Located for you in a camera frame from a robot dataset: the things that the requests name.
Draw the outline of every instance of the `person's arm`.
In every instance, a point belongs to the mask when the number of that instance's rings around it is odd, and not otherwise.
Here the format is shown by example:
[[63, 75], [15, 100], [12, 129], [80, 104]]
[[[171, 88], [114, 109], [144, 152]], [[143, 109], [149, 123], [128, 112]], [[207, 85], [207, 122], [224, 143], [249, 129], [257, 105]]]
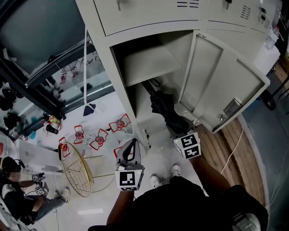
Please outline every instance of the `person's arm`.
[[36, 199], [36, 201], [35, 201], [35, 203], [34, 203], [34, 206], [33, 206], [33, 209], [32, 209], [33, 212], [37, 212], [37, 211], [40, 209], [40, 207], [41, 207], [42, 204], [43, 204], [43, 200], [44, 200], [44, 197], [42, 197], [42, 196], [39, 196], [39, 197]]
[[222, 194], [231, 186], [227, 179], [201, 156], [189, 160], [209, 196]]
[[21, 188], [28, 188], [28, 187], [35, 184], [35, 182], [33, 180], [24, 180], [24, 181], [20, 181], [18, 183], [19, 183]]
[[116, 225], [119, 223], [130, 208], [131, 203], [134, 201], [134, 191], [121, 191], [118, 195], [112, 211], [110, 212], [107, 225]]

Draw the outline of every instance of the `open locker door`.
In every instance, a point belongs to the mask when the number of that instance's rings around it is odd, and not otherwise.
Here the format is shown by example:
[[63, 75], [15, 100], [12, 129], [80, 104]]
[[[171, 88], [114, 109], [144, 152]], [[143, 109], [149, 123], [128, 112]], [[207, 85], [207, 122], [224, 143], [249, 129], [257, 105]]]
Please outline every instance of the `open locker door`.
[[270, 84], [246, 58], [209, 34], [194, 31], [179, 102], [215, 133]]

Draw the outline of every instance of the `jeans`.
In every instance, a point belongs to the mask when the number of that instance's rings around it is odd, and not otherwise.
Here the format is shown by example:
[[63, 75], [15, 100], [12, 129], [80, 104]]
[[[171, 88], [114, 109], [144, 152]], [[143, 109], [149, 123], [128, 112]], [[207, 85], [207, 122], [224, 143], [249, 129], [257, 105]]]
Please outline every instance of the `jeans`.
[[[32, 195], [32, 196], [27, 196], [27, 197], [30, 197], [30, 198], [36, 200], [38, 196]], [[57, 197], [55, 199], [44, 198], [43, 204], [39, 208], [39, 210], [37, 211], [37, 215], [36, 215], [34, 221], [35, 222], [39, 221], [41, 218], [43, 218], [48, 213], [50, 213], [50, 211], [52, 211], [55, 208], [60, 207], [63, 204], [64, 204], [64, 201], [61, 197]]]

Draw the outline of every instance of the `wooden floor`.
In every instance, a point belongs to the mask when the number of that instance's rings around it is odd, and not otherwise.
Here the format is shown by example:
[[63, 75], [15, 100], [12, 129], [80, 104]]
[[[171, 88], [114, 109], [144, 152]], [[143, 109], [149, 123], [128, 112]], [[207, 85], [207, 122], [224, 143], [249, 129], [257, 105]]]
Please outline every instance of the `wooden floor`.
[[[219, 172], [225, 166], [229, 155], [235, 149], [242, 132], [237, 119], [216, 134], [212, 134], [203, 125], [197, 127], [202, 155]], [[247, 192], [265, 206], [265, 196], [258, 164], [253, 149], [245, 133], [223, 171], [231, 186], [242, 185]]]

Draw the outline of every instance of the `person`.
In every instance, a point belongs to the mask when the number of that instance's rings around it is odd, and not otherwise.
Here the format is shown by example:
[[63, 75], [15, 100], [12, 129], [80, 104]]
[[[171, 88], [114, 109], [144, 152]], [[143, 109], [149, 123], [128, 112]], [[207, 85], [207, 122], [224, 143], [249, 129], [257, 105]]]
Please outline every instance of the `person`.
[[51, 210], [69, 202], [70, 190], [65, 188], [57, 197], [48, 199], [45, 195], [24, 196], [21, 188], [27, 188], [35, 184], [32, 180], [19, 181], [20, 165], [11, 157], [1, 159], [0, 163], [1, 196], [11, 215], [29, 225], [37, 222]]
[[172, 166], [169, 184], [157, 175], [150, 178], [154, 189], [134, 200], [134, 191], [121, 191], [107, 219], [107, 225], [126, 229], [168, 226], [188, 230], [262, 230], [268, 223], [267, 210], [246, 190], [230, 187], [226, 178], [199, 156], [189, 160], [205, 191], [181, 177], [178, 164]]

